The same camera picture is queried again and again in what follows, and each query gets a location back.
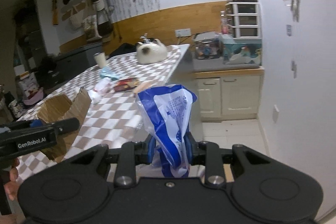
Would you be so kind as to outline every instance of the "cabinet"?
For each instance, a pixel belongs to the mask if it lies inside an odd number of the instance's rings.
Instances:
[[[201,117],[252,119],[259,107],[262,75],[222,76],[198,79]]]
[[[199,104],[201,107],[201,117],[220,118],[221,117],[221,79],[206,78],[198,79]]]
[[[221,77],[222,115],[258,112],[260,76]]]

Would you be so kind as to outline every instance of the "checkered tablecloth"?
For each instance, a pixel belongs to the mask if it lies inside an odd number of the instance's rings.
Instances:
[[[120,79],[137,77],[141,82],[155,80],[164,85],[170,70],[180,57],[180,50],[176,46],[169,46],[168,58],[163,62],[140,65],[135,55],[114,57],[108,60],[108,67],[116,72]],[[47,98],[65,93],[70,99],[76,95],[76,87],[91,90],[101,79],[100,69],[96,65],[77,75],[61,88],[48,95]],[[37,118],[37,112],[42,102],[29,110],[20,120]],[[132,91],[110,92],[98,104],[93,105],[85,118],[82,128],[72,147],[64,159],[68,159],[83,150],[97,144],[108,144],[110,148],[120,147],[120,143],[131,140],[142,118],[139,115]],[[35,152],[20,158],[18,167],[19,179],[36,174],[46,167],[54,165],[42,152]]]

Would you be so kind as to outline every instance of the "human hand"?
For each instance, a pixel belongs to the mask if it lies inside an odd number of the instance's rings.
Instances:
[[[12,169],[9,172],[9,179],[10,181],[7,182],[4,185],[5,192],[8,195],[9,199],[13,201],[17,197],[17,191],[19,189],[19,184],[16,182],[18,178],[18,171],[17,171],[17,166],[19,166],[20,161],[18,158],[14,160],[14,163],[12,165]]]

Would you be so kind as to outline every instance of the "baseboard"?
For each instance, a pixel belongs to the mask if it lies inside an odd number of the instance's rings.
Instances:
[[[266,137],[266,134],[265,134],[265,130],[263,128],[263,126],[261,125],[260,123],[260,119],[257,115],[257,120],[258,120],[258,126],[259,126],[259,130],[260,130],[260,133],[261,133],[261,137],[262,137],[262,140],[264,142],[264,146],[265,146],[265,150],[266,150],[266,155],[271,157],[271,154],[270,154],[270,151],[269,151],[269,147],[268,147],[268,139]]]
[[[316,218],[315,221],[317,221],[319,224],[325,224],[329,222],[330,224],[335,223],[332,219],[336,219],[336,206],[334,206],[324,215],[320,216],[319,218]]]
[[[221,121],[232,121],[232,120],[251,120],[256,119],[257,114],[234,114],[234,115],[224,115],[219,118],[205,118],[202,117],[202,122],[221,122]]]

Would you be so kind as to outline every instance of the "cup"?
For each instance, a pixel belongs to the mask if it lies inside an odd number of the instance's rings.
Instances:
[[[99,68],[104,68],[107,66],[107,62],[106,62],[106,57],[105,57],[105,53],[104,52],[99,52],[93,55],[94,59],[96,60]]]

